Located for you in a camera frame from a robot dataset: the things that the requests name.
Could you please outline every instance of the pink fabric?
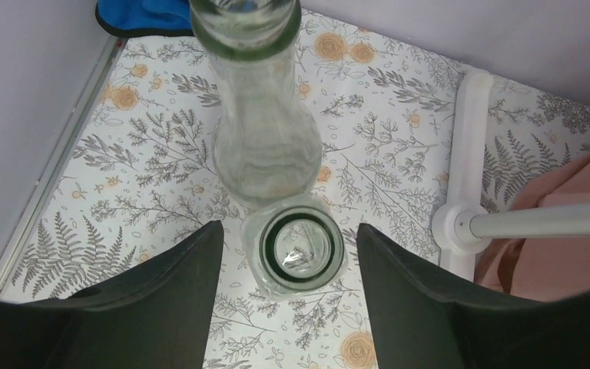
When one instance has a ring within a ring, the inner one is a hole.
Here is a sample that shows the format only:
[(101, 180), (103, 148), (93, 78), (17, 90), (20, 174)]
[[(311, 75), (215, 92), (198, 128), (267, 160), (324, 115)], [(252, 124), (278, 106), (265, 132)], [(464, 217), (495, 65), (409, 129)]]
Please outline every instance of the pink fabric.
[[(590, 202), (590, 155), (528, 183), (512, 209)], [(475, 282), (496, 291), (552, 301), (590, 289), (590, 238), (494, 240)]]

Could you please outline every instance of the transparent glass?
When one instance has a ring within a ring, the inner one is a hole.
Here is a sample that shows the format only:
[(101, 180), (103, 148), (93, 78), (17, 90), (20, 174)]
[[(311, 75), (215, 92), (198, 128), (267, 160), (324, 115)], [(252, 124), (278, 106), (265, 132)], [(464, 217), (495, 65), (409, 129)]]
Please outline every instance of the transparent glass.
[(252, 209), (308, 192), (322, 141), (297, 96), (299, 2), (194, 0), (191, 7), (222, 104), (212, 153), (218, 178)]
[(261, 208), (240, 233), (252, 275), (271, 300), (316, 290), (346, 270), (340, 229), (326, 204), (311, 194)]

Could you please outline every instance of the tablecloth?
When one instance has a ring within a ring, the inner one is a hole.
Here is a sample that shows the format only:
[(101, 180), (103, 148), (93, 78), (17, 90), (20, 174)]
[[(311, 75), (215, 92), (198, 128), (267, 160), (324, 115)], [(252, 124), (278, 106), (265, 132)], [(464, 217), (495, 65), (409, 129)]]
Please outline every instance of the tablecloth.
[[(221, 219), (203, 368), (376, 367), (356, 228), (373, 224), (437, 261), (430, 217), (445, 200), (456, 90), (471, 67), (309, 11), (296, 48), (299, 97), (324, 142), (313, 192), (349, 251), (341, 280), (280, 303), (256, 289), (239, 241), (247, 210), (211, 162), (220, 99), (207, 52), (195, 38), (147, 37), (125, 45), (1, 299), (67, 297)], [(487, 136), (482, 204), (500, 211), (530, 178), (590, 150), (590, 108), (496, 77)]]

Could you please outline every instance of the gray wall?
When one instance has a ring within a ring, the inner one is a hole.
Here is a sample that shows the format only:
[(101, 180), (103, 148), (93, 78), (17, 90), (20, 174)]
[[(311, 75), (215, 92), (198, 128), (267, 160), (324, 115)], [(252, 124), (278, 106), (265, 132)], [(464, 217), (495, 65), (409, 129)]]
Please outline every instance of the gray wall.
[(590, 1), (301, 1), (316, 12), (590, 105)]
[(108, 35), (95, 0), (0, 0), (0, 256)]

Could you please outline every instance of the white plastic stand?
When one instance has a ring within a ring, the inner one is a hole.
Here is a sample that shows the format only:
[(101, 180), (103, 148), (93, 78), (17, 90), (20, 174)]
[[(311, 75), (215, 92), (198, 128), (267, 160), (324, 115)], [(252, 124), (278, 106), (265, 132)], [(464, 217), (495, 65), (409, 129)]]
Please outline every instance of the white plastic stand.
[(489, 92), (494, 80), (479, 69), (467, 74), (456, 98), (446, 204), (433, 216), (439, 265), (473, 281), (476, 255), (491, 238), (590, 236), (590, 204), (488, 214), (480, 205)]

